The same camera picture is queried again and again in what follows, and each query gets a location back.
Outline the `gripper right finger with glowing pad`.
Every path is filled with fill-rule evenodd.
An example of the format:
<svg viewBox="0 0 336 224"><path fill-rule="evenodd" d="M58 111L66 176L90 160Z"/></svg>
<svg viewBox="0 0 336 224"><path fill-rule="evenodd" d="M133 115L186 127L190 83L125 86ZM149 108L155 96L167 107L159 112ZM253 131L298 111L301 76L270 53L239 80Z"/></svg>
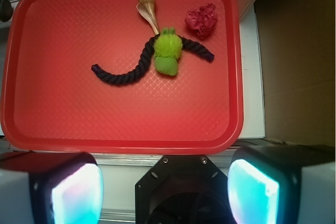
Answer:
<svg viewBox="0 0 336 224"><path fill-rule="evenodd" d="M243 146L228 170L237 223L335 223L335 149Z"/></svg>

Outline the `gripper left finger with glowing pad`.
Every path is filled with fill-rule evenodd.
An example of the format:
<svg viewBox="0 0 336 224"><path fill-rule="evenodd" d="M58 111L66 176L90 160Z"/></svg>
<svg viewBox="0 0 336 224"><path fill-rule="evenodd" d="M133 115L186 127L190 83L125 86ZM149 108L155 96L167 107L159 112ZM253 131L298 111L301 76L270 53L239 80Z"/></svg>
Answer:
<svg viewBox="0 0 336 224"><path fill-rule="evenodd" d="M98 223L103 175L86 152L1 154L1 223Z"/></svg>

